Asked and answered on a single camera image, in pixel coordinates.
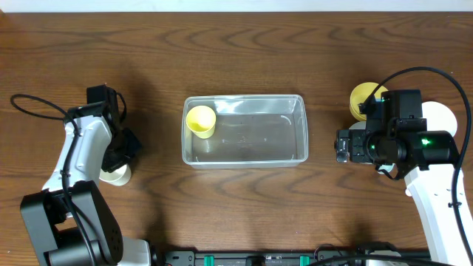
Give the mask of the white plastic cup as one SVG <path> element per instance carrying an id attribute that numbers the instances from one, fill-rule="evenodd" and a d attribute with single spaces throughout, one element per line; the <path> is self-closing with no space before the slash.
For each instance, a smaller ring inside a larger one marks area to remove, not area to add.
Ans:
<path id="1" fill-rule="evenodd" d="M 103 181 L 110 185 L 123 186 L 130 181 L 131 176 L 131 168 L 128 164 L 126 164 L 113 172 L 106 172 L 101 170 L 99 179 L 100 181 Z"/>

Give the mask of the yellow plastic bowl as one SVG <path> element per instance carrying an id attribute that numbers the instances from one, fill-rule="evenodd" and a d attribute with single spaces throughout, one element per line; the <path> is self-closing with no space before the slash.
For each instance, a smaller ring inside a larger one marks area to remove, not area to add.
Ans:
<path id="1" fill-rule="evenodd" d="M 359 104 L 363 103 L 372 91 L 377 87 L 377 83 L 365 82 L 356 86 L 350 94 L 350 113 L 358 121 L 365 121 L 366 115 L 360 113 Z"/>

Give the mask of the yellow plastic cup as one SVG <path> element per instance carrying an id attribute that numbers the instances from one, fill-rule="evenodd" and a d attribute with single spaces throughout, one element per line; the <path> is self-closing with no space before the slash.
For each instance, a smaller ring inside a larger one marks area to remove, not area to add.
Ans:
<path id="1" fill-rule="evenodd" d="M 187 127 L 200 139 L 214 134 L 216 121 L 215 111 L 208 106 L 195 106 L 186 115 Z"/>

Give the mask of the grey plastic bowl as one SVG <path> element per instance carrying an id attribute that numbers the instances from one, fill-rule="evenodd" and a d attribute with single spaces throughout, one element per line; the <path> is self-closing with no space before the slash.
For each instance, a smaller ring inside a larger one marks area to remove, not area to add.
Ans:
<path id="1" fill-rule="evenodd" d="M 349 130 L 365 130 L 366 129 L 366 122 L 365 121 L 359 121 L 357 123 L 354 123 Z"/>

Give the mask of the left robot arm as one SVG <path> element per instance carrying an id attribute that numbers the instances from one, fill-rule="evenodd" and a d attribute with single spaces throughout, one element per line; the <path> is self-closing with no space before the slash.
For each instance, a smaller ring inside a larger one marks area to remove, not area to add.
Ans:
<path id="1" fill-rule="evenodd" d="M 85 105 L 61 114 L 66 137 L 55 170 L 20 205 L 40 265 L 155 265 L 153 247 L 121 233 L 98 188 L 102 180 L 126 184 L 129 163 L 142 147 L 121 125 L 122 94 L 106 85 L 89 87 Z"/>

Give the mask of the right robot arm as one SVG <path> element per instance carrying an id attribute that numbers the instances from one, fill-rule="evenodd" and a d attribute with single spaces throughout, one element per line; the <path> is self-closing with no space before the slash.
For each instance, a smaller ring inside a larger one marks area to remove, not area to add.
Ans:
<path id="1" fill-rule="evenodd" d="M 334 146 L 340 163 L 372 164 L 376 171 L 396 166 L 393 178 L 404 180 L 415 202 L 431 259 L 469 263 L 454 208 L 459 208 L 467 239 L 472 238 L 472 215 L 462 188 L 452 199 L 459 151 L 449 132 L 427 129 L 419 90 L 382 92 L 367 104 L 364 128 L 337 131 Z"/>

